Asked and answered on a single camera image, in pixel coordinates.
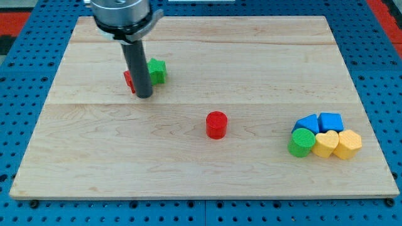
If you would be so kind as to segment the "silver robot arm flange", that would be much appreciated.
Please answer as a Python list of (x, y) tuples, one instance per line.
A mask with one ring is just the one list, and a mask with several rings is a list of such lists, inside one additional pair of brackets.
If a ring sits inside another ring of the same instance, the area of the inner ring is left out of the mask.
[(90, 0), (90, 7), (101, 35), (123, 45), (142, 40), (164, 16), (148, 0)]

